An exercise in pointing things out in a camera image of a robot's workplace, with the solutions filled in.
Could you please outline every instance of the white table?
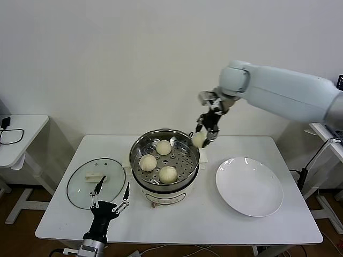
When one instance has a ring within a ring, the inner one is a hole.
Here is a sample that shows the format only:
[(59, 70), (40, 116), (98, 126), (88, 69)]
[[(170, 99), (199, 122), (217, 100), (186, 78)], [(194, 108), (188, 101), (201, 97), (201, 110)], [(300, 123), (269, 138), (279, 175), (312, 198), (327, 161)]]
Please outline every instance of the white table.
[[(326, 127), (320, 123), (311, 123), (310, 127), (316, 132), (316, 134), (323, 140), (333, 138), (334, 136), (330, 133)], [(343, 162), (343, 146), (340, 143), (334, 143), (329, 146), (329, 149), (334, 155), (324, 164), (318, 171), (308, 179), (304, 184), (302, 194), (305, 199), (310, 197), (319, 187), (329, 178), (330, 174), (335, 170), (335, 167)], [(343, 224), (340, 222), (329, 202), (324, 196), (316, 197), (319, 204), (323, 209), (313, 210), (312, 215), (315, 219), (328, 218), (335, 228), (336, 232), (340, 235), (343, 234)], [(336, 200), (343, 200), (343, 191), (335, 196)]]
[[(138, 136), (87, 135), (80, 143), (37, 230), (36, 236), (82, 240), (93, 216), (73, 206), (66, 186), (75, 170), (89, 160), (108, 157), (122, 162)], [(130, 206), (108, 229), (108, 242), (195, 245), (273, 245), (259, 256), (275, 256), (297, 244), (318, 244), (323, 237), (292, 175), (270, 137), (218, 137), (206, 148), (208, 163), (184, 201), (151, 208), (132, 176)], [(284, 189), (278, 212), (263, 218), (242, 215), (219, 195), (215, 173), (225, 160), (246, 156), (270, 167)], [(114, 202), (119, 203), (123, 192)]]
[[(47, 115), (10, 115), (0, 116), (0, 120), (5, 117), (11, 117), (10, 126), (7, 129), (23, 129), (23, 139), (12, 145), (0, 145), (0, 168), (9, 168), (17, 164), (19, 160), (24, 160), (32, 169), (32, 176), (40, 182), (40, 184), (50, 193), (53, 194), (57, 185), (46, 176), (41, 177), (42, 169), (35, 162), (35, 160), (26, 151), (38, 133), (46, 125), (49, 120)], [(2, 137), (6, 142), (13, 142), (18, 140), (16, 132), (3, 132)], [(0, 188), (3, 192), (9, 193), (11, 189), (4, 183), (0, 182)], [(26, 199), (31, 194), (32, 189), (26, 188), (19, 198), (17, 204), (9, 214), (6, 224), (13, 224), (22, 209), (45, 210), (47, 202), (31, 202)]]

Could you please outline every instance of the steamed bun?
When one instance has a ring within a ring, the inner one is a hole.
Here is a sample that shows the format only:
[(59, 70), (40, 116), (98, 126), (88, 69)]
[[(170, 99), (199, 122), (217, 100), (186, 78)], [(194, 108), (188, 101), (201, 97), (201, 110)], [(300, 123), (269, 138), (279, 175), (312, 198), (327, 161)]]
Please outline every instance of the steamed bun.
[(162, 140), (159, 141), (156, 144), (156, 151), (160, 154), (160, 155), (167, 155), (171, 152), (172, 146), (170, 145), (169, 141), (167, 140)]
[(164, 184), (170, 184), (177, 180), (177, 172), (174, 167), (165, 166), (159, 172), (160, 180)]
[(139, 166), (144, 171), (152, 171), (157, 166), (157, 160), (155, 156), (147, 154), (140, 159)]
[(197, 132), (192, 137), (193, 145), (195, 145), (198, 148), (202, 148), (203, 147), (203, 143), (204, 143), (205, 140), (206, 140), (206, 133), (205, 132)]

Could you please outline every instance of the black cable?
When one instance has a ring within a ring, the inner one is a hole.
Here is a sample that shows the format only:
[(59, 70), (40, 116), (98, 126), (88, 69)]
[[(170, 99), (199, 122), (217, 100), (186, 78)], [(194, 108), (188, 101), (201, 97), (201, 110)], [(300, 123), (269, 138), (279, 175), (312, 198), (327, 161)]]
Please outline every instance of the black cable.
[(305, 247), (303, 247), (302, 245), (300, 245), (300, 246), (301, 246), (301, 248), (303, 248), (303, 250), (304, 250), (305, 257), (307, 257), (307, 252), (306, 252), (306, 249), (305, 249)]
[(57, 249), (53, 249), (50, 254), (49, 254), (49, 257), (51, 257), (54, 253), (63, 253), (63, 250), (62, 248), (57, 248)]
[(301, 172), (298, 171), (298, 170), (290, 170), (290, 171), (295, 171), (295, 172), (298, 173), (299, 175), (301, 174)]
[(308, 164), (306, 164), (306, 166), (305, 166), (305, 169), (306, 169), (306, 170), (307, 170), (308, 165), (313, 161), (313, 159), (317, 156), (317, 154), (320, 152), (320, 150), (323, 149), (323, 147), (325, 146), (325, 144), (326, 144), (330, 139), (333, 139), (333, 138), (327, 139), (327, 140), (322, 144), (322, 146), (320, 147), (320, 149), (316, 152), (316, 154), (312, 157), (312, 159), (308, 162)]

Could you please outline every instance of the white side table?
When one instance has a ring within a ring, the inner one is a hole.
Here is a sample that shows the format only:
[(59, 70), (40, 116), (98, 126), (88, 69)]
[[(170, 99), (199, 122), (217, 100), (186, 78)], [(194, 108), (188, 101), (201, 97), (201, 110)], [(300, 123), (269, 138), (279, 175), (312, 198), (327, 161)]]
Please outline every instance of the white side table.
[[(33, 173), (32, 176), (50, 193), (53, 194), (57, 185), (48, 176), (42, 178), (42, 169), (35, 162), (35, 160), (26, 151), (28, 146), (32, 143), (38, 133), (46, 125), (49, 120), (47, 115), (10, 115), (11, 122), (7, 129), (23, 129), (23, 139), (12, 145), (0, 146), (0, 168), (9, 168), (14, 166), (21, 158), (25, 159), (25, 162), (30, 166)], [(14, 137), (14, 134), (7, 133), (6, 140), (15, 141), (17, 138), (11, 140), (10, 137)], [(11, 189), (4, 183), (0, 182), (0, 188), (3, 188), (3, 192), (9, 193)], [(26, 201), (31, 194), (32, 189), (26, 188), (19, 198), (18, 202), (9, 214), (6, 224), (13, 224), (18, 217), (22, 209), (32, 210), (46, 210), (48, 202), (33, 202)]]
[[(310, 127), (323, 141), (333, 138), (333, 135), (325, 128), (324, 125), (320, 123), (311, 123)], [(343, 146), (340, 143), (334, 143), (330, 145), (329, 149), (334, 153), (334, 155), (304, 184), (302, 194), (305, 199), (310, 197), (317, 189), (319, 189), (319, 187), (329, 178), (334, 168), (340, 162), (343, 162)], [(341, 196), (343, 196), (343, 191), (335, 196), (336, 200), (340, 199)], [(334, 213), (334, 210), (331, 208), (329, 202), (324, 196), (317, 196), (316, 199), (323, 209), (311, 211), (313, 217), (315, 219), (328, 218), (336, 232), (342, 235), (343, 224)]]

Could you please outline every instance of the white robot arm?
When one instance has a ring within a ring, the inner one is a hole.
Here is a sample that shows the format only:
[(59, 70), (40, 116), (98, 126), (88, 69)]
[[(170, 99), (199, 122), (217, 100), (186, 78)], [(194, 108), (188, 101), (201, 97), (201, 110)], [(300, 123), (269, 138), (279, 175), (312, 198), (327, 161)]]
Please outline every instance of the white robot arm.
[(299, 122), (321, 122), (343, 128), (343, 92), (324, 78), (275, 67), (232, 61), (220, 73), (213, 91), (200, 92), (210, 110), (198, 119), (204, 126), (204, 146), (217, 137), (218, 121), (238, 99), (281, 117)]

